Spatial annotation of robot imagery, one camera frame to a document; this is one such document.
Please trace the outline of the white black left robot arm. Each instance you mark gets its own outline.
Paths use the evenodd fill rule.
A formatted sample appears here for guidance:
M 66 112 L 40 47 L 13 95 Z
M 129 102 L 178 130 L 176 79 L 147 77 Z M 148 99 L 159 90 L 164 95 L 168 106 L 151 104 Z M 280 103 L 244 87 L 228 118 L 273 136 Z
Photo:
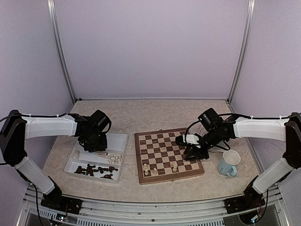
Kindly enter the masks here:
M 0 122 L 0 150 L 4 163 L 32 183 L 57 210 L 66 205 L 66 199 L 59 186 L 30 154 L 37 153 L 38 149 L 50 150 L 57 137 L 75 137 L 89 153 L 104 151 L 108 146 L 106 134 L 112 125 L 109 117 L 100 110 L 90 116 L 78 113 L 34 115 L 11 110 Z

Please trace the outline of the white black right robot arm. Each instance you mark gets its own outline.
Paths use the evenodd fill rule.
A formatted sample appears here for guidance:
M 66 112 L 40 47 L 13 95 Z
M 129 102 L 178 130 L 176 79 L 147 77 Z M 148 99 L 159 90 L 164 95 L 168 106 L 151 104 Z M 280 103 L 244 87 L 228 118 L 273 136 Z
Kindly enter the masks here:
M 301 115 L 293 112 L 288 116 L 254 117 L 238 113 L 218 114 L 210 108 L 192 125 L 201 123 L 206 134 L 189 134 L 187 131 L 176 138 L 184 146 L 186 160 L 209 158 L 209 150 L 219 143 L 231 139 L 247 138 L 253 143 L 254 151 L 276 150 L 279 158 L 256 176 L 237 198 L 225 200 L 229 212 L 248 210 L 266 204 L 263 194 L 282 182 L 293 171 L 301 167 Z

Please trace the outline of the white chess queen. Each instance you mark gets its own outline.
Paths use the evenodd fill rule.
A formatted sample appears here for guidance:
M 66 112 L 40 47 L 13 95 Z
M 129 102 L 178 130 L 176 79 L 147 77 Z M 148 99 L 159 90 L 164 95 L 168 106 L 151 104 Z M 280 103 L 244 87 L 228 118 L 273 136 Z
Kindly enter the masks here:
M 177 172 L 177 171 L 178 171 L 178 164 L 177 164 L 177 162 L 175 162 L 175 163 L 173 164 L 172 171 L 173 171 L 173 172 Z

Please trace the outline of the white plastic divided tray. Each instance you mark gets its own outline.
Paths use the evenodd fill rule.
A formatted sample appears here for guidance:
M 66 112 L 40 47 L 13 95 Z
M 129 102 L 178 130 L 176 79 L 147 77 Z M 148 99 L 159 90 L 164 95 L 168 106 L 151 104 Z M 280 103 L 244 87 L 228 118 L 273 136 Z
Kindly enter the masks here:
M 107 134 L 107 141 L 108 141 L 107 149 L 102 152 L 93 152 L 93 153 L 89 153 L 89 152 L 85 151 L 82 146 L 80 146 L 78 143 L 76 143 L 76 145 L 74 146 L 74 148 L 71 152 L 71 155 L 66 163 L 64 172 L 67 173 L 68 175 L 74 176 L 74 177 L 101 181 L 104 183 L 117 184 L 119 182 L 120 175 L 121 175 L 121 169 L 122 169 L 123 161 L 124 161 L 124 154 L 125 154 L 126 147 L 127 147 L 127 140 L 128 140 L 128 135 L 126 135 L 126 134 L 108 133 Z M 77 150 L 80 151 L 78 159 L 75 158 L 75 152 Z M 119 164 L 119 165 L 110 164 L 107 159 L 98 157 L 97 156 L 98 153 L 121 154 L 122 155 L 121 164 Z M 119 169 L 119 171 L 113 172 L 113 179 L 101 178 L 103 175 L 100 173 L 94 173 L 94 177 L 74 173 L 78 166 L 82 166 L 83 168 L 86 168 L 87 164 L 95 165 L 96 168 L 98 168 L 98 167 L 108 168 L 109 166 L 113 166 L 113 167 Z

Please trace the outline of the white chess pawn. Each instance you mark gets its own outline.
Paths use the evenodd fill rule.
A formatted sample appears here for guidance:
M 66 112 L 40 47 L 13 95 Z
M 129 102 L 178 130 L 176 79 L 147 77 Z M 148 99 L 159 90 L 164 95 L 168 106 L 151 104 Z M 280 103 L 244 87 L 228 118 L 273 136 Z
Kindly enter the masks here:
M 158 170 L 157 170 L 156 168 L 154 168 L 154 169 L 152 170 L 152 173 L 153 173 L 153 175 L 157 175 L 157 174 L 158 174 Z

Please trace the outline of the white chess bishop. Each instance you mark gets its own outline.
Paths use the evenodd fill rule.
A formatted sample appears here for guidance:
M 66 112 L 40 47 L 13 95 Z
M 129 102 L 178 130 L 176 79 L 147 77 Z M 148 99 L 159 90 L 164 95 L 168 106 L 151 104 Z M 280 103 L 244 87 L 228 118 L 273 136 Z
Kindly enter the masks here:
M 150 175 L 150 168 L 149 168 L 149 165 L 145 163 L 145 164 L 143 165 L 143 169 L 144 169 L 144 175 L 145 175 L 145 176 L 149 176 L 149 175 Z

